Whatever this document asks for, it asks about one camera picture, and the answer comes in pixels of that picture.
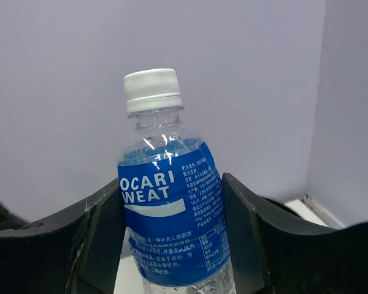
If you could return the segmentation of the blue label Pocari Sweat bottle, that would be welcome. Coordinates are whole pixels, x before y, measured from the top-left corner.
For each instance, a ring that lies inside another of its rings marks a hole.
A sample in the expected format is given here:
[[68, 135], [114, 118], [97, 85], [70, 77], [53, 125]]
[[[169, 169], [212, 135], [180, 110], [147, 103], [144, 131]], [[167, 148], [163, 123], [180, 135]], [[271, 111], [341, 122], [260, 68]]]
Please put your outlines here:
[[206, 142], [181, 122], [176, 72], [143, 70], [123, 81], [136, 127], [118, 182], [145, 293], [235, 293], [221, 176]]

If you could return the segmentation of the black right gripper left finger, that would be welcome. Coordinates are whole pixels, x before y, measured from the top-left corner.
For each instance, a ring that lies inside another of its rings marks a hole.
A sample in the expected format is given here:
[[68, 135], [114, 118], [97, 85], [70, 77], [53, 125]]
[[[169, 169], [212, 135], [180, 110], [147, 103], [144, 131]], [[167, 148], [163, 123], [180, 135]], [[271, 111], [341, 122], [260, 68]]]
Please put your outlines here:
[[124, 235], [117, 180], [34, 222], [0, 203], [0, 293], [113, 293]]

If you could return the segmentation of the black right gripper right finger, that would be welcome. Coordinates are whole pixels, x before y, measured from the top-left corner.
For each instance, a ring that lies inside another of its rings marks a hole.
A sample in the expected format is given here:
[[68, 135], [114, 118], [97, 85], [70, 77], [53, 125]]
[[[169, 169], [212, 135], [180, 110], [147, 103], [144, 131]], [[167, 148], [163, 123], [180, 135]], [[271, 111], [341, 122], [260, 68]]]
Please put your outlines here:
[[368, 222], [334, 229], [309, 222], [222, 177], [238, 293], [368, 293]]

